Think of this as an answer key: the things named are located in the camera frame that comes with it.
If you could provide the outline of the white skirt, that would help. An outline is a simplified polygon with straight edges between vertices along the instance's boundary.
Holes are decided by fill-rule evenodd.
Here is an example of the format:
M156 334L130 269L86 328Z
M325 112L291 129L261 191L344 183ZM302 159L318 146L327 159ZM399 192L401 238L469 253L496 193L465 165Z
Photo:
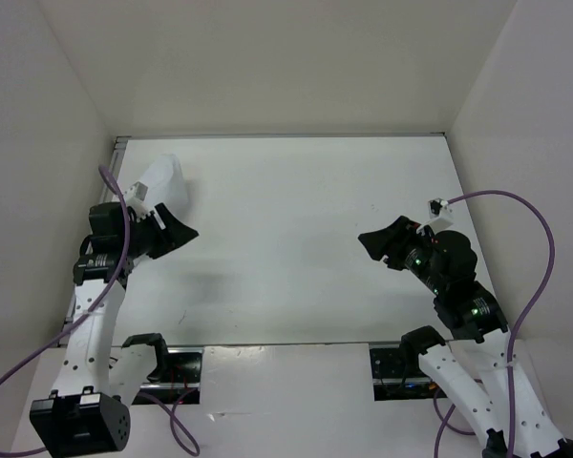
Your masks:
M151 210L162 203L180 222L185 223L190 207L186 182L175 155L161 155L139 177L137 183L145 190L141 200Z

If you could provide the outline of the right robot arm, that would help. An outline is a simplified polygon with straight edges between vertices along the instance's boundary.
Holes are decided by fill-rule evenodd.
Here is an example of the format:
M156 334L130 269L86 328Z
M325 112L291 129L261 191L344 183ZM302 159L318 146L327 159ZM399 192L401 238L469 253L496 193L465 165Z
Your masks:
M463 234L400 217L358 237L372 260L410 271L476 373L470 375L431 326L403 335L399 362L429 376L467 421L484 457L573 457L573 440L553 424L523 371L495 297L476 279L477 254Z

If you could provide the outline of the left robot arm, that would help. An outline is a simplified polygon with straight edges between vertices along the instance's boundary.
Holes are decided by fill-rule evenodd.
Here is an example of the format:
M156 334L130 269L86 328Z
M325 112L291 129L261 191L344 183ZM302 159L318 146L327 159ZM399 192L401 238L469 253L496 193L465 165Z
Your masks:
M129 408L140 386L164 379L171 369L159 333L126 338L111 356L117 315L137 260L163 257L198 232L159 203L151 208L117 202L89 211L91 233L74 264L74 330L50 394L32 402L30 420L52 457L123 450L129 440Z

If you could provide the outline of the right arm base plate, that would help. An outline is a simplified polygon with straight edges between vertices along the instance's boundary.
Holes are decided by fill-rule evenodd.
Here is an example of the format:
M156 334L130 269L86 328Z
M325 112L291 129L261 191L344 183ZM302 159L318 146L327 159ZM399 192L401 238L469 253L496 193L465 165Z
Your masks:
M369 347L376 402L445 398L438 385L419 369L409 369L396 343Z

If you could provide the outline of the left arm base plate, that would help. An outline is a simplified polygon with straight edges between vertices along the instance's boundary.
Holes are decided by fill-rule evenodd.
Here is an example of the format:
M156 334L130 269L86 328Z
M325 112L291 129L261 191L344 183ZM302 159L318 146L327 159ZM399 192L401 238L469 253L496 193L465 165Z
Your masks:
M167 406L198 405L201 398L202 347L169 346L166 368L155 382L144 382L133 405L151 405L143 393Z

